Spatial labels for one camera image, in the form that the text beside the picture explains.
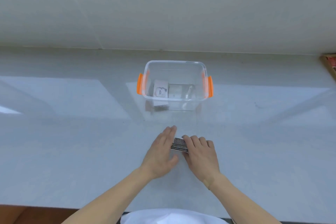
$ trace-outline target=white wall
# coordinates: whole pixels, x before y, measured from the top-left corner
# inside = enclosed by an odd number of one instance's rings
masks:
[[[0,45],[336,52],[336,0],[0,0]]]

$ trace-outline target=marble surface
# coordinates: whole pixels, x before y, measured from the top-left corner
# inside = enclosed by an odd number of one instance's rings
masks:
[[[145,110],[149,60],[203,62],[214,97]],[[0,48],[0,204],[80,208],[138,167],[156,135],[214,141],[221,171],[281,221],[336,223],[336,82],[316,56]],[[178,166],[127,211],[228,217]]]

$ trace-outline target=white cloth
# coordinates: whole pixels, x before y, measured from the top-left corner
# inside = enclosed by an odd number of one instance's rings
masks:
[[[224,220],[183,209],[149,209],[128,213],[120,224],[227,224]]]

